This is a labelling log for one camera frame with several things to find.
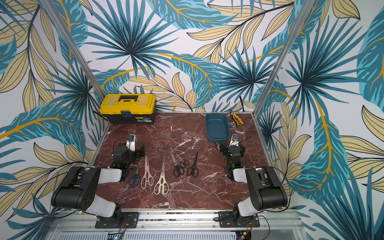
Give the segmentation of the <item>pink handled kitchen scissors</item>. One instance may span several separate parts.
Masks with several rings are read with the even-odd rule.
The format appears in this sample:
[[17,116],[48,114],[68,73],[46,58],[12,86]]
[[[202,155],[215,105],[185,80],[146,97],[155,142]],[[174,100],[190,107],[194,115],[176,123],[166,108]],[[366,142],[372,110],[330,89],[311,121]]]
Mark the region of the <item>pink handled kitchen scissors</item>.
[[145,157],[145,172],[141,180],[141,188],[145,189],[147,186],[153,186],[154,177],[151,175],[148,157]]

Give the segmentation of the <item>blue handled scissors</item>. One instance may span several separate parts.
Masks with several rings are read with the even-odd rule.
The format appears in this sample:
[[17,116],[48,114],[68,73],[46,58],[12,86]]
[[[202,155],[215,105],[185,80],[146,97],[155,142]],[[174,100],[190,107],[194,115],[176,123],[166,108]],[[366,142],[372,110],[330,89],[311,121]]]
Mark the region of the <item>blue handled scissors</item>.
[[140,183],[141,178],[139,176],[139,171],[141,168],[141,163],[142,163],[142,160],[139,161],[137,168],[136,168],[136,171],[135,171],[135,174],[133,176],[131,176],[129,179],[129,185],[130,186],[137,187]]

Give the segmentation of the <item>teal plastic storage box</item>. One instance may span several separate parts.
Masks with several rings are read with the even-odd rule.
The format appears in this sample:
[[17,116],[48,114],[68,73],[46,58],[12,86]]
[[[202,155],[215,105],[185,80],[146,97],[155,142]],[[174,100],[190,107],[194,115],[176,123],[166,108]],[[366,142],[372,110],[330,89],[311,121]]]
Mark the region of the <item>teal plastic storage box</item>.
[[206,132],[210,143],[224,145],[231,136],[227,116],[221,113],[207,114]]

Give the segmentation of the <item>cream handled kitchen scissors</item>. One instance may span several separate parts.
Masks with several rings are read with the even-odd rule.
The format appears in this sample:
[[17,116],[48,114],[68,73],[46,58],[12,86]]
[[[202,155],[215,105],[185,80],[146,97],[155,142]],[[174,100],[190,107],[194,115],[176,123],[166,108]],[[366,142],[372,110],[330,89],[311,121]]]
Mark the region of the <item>cream handled kitchen scissors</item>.
[[155,195],[160,195],[160,194],[166,195],[168,192],[169,192],[169,185],[168,185],[168,183],[166,181],[166,177],[165,177],[165,163],[163,163],[162,168],[161,168],[161,175],[159,177],[158,182],[155,184],[155,187],[154,187],[154,194]]

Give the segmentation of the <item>black handled scissors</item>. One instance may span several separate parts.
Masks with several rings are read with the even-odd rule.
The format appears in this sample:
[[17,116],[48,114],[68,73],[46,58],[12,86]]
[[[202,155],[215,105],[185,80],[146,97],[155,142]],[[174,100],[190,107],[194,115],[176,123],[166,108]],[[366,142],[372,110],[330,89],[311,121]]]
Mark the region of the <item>black handled scissors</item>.
[[184,168],[177,162],[177,160],[176,160],[176,158],[175,158],[175,156],[174,156],[173,153],[171,153],[171,156],[172,156],[172,160],[173,160],[173,163],[174,163],[174,171],[173,171],[174,176],[175,176],[175,177],[181,177],[181,176],[184,174],[185,170],[184,170]]

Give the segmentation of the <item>all black scissors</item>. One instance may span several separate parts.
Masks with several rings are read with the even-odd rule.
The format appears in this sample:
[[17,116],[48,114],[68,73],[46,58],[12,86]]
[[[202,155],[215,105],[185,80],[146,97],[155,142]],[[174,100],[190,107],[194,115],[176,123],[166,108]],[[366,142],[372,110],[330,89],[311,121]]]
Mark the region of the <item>all black scissors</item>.
[[196,178],[199,175],[199,169],[197,167],[198,153],[196,153],[193,164],[187,169],[187,176]]

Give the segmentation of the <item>small black scissors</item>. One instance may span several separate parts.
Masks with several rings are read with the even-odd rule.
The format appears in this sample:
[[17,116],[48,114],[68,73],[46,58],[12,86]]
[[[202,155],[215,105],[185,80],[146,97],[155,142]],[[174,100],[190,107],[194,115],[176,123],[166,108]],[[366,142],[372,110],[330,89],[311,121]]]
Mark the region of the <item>small black scissors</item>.
[[179,164],[182,168],[185,168],[190,164],[188,160],[181,158],[179,155],[176,155],[176,157],[180,160]]

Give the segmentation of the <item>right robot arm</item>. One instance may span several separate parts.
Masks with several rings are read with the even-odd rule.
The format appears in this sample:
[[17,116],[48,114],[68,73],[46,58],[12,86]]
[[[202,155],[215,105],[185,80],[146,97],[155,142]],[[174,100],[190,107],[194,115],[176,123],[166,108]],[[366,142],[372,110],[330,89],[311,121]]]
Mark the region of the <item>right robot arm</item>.
[[245,146],[231,144],[220,145],[220,152],[226,157],[225,173],[233,182],[248,186],[249,197],[235,204],[233,210],[219,221],[233,222],[235,225],[247,225],[262,211],[282,208],[290,204],[287,193],[273,167],[246,168],[242,165]]

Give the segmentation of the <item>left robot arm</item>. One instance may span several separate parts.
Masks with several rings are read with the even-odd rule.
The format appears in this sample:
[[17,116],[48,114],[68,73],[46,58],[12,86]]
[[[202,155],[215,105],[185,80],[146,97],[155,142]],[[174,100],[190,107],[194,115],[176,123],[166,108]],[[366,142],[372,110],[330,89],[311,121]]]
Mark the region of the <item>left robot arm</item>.
[[51,198],[56,208],[74,209],[95,215],[97,228],[118,227],[128,223],[121,206],[97,195],[98,185],[124,182],[131,167],[145,156],[145,145],[132,151],[126,145],[119,146],[114,154],[111,168],[72,167],[66,173]]

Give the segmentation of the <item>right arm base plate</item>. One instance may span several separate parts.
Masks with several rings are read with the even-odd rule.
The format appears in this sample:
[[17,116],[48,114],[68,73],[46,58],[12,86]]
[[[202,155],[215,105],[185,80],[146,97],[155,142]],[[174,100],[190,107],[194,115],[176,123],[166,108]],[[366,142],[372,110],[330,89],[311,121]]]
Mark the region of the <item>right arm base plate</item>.
[[258,228],[260,227],[259,219],[256,216],[242,217],[234,211],[218,212],[218,217],[214,218],[215,222],[220,224],[221,228]]

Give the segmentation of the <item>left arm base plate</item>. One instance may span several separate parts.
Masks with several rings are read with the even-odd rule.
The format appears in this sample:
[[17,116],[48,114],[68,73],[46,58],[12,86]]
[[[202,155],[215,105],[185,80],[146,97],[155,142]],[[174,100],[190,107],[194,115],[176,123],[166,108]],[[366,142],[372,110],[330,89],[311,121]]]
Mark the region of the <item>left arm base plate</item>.
[[97,217],[96,229],[135,229],[139,212],[122,212],[110,218]]

